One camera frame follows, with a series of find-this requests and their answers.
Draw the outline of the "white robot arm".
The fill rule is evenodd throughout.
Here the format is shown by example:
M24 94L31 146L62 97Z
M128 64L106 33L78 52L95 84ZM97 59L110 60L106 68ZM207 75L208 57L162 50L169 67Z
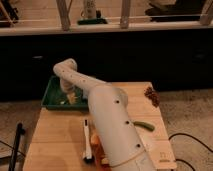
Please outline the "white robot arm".
M88 108L112 171L156 171L128 115L128 96L111 83L77 71L69 58L53 67L65 91L75 85L87 94Z

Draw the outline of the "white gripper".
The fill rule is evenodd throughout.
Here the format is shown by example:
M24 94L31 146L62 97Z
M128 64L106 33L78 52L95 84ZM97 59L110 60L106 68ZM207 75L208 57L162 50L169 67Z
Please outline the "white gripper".
M75 90L75 86L73 84L69 83L68 81L64 80L64 79L61 79L60 80L60 87L61 87L61 90L64 93L68 94L67 95L68 101L70 103L75 103L77 97L75 96L74 93L72 93Z

